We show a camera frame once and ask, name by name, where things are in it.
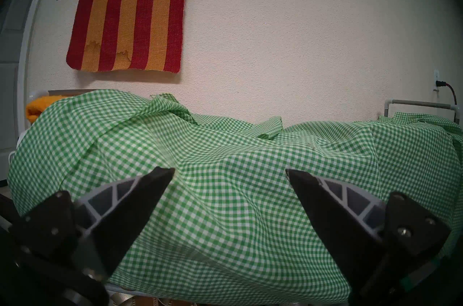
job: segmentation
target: yellow stripe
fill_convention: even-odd
[[[170,0],[153,0],[147,70],[163,70],[166,61]]]
[[[106,5],[108,0],[93,0],[92,11],[88,21],[85,50],[82,59],[82,70],[98,71],[99,51],[105,25]]]
[[[116,59],[113,70],[125,70],[130,67],[136,11],[137,0],[121,0]]]

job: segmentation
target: wrinkled cloth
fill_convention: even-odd
[[[462,226],[462,129],[395,113],[377,121],[281,118],[251,124],[189,112],[172,95],[96,90],[47,108],[22,141],[8,184],[24,214],[62,189],[174,167],[175,176],[111,281],[159,297],[219,305],[337,303],[349,286],[284,170],[349,182],[387,201],[403,192]]]

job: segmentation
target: power outlet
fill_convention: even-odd
[[[432,75],[432,90],[438,92],[439,87],[436,86],[436,81],[440,81],[439,70],[434,70],[434,73]]]

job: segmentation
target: door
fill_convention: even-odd
[[[8,155],[16,149],[15,86],[23,32],[32,0],[0,1],[0,184],[8,175]]]

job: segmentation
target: red and yellow striped cloth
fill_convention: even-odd
[[[178,73],[185,0],[79,0],[66,62],[75,70]]]

